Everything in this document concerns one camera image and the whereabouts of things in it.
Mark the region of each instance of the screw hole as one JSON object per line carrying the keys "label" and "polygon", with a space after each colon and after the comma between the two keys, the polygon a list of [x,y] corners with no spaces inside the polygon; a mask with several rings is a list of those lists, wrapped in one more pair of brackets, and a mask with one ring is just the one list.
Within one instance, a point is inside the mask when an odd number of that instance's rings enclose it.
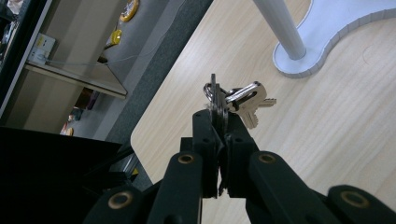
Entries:
{"label": "screw hole", "polygon": [[346,203],[349,203],[350,205],[358,208],[367,208],[370,205],[369,201],[366,198],[364,198],[361,194],[355,191],[343,191],[341,192],[341,198]]}
{"label": "screw hole", "polygon": [[274,163],[276,161],[275,157],[270,154],[261,154],[259,160],[265,163]]}
{"label": "screw hole", "polygon": [[182,155],[178,157],[178,162],[183,164],[189,164],[194,161],[194,157],[192,155]]}
{"label": "screw hole", "polygon": [[121,209],[132,202],[132,193],[130,191],[121,191],[110,197],[108,206],[112,209]]}

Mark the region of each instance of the key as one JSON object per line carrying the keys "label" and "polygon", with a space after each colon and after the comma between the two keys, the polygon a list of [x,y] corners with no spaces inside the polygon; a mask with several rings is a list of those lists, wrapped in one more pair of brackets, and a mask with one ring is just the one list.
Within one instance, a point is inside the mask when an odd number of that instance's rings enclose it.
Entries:
{"label": "key", "polygon": [[234,93],[226,97],[229,111],[239,115],[247,128],[257,127],[259,120],[255,112],[267,95],[264,86],[260,82],[253,82],[245,88],[232,89],[232,91]]}
{"label": "key", "polygon": [[273,106],[275,104],[276,104],[276,99],[274,99],[274,98],[266,98],[259,104],[259,108],[260,107],[271,107],[271,106]]}
{"label": "key", "polygon": [[256,110],[267,96],[267,91],[260,82],[253,82],[245,88],[235,91],[225,98],[230,112],[235,113],[240,108],[245,111]]}

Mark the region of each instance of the bunch of keys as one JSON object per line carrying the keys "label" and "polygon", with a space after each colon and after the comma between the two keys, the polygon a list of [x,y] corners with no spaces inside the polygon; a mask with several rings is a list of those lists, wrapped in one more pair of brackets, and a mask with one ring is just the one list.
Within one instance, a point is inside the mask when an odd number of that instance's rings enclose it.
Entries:
{"label": "bunch of keys", "polygon": [[[276,104],[276,99],[266,98],[267,92],[264,86],[255,81],[245,88],[235,88],[229,91],[220,89],[220,91],[214,91],[213,83],[216,83],[214,74],[212,74],[211,84],[206,83],[204,86],[204,93],[209,101],[212,103],[213,111],[225,111],[239,115],[244,122],[245,126],[249,129],[257,127],[259,119],[256,116],[256,110],[260,107],[270,107]],[[213,104],[215,99],[221,98],[219,94],[224,95],[224,104]]]}

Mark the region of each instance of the gray floor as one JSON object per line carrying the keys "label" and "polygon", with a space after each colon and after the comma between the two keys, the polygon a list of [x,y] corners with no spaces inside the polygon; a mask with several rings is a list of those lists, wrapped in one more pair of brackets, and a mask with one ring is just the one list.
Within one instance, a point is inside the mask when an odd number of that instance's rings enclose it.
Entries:
{"label": "gray floor", "polygon": [[[74,136],[130,146],[135,125],[211,3],[144,0],[130,21],[115,24],[115,29],[122,30],[120,43],[104,50],[103,56],[128,91],[127,97],[121,100],[100,93],[91,110],[84,110],[79,121],[69,123]],[[134,185],[142,190],[151,186],[140,162],[137,169]]]}

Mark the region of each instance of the yellow object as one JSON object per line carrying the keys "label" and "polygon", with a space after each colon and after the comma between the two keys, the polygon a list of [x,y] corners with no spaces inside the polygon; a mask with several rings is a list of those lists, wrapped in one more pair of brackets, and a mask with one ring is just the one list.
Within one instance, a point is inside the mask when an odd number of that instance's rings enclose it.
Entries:
{"label": "yellow object", "polygon": [[129,21],[134,14],[136,14],[137,8],[139,7],[139,0],[128,0],[125,11],[121,13],[121,21]]}
{"label": "yellow object", "polygon": [[132,172],[132,175],[138,175],[139,171],[137,170],[137,168],[134,168],[134,171]]}
{"label": "yellow object", "polygon": [[109,40],[106,43],[106,49],[110,48],[111,46],[118,45],[121,39],[121,30],[115,30],[111,33]]}

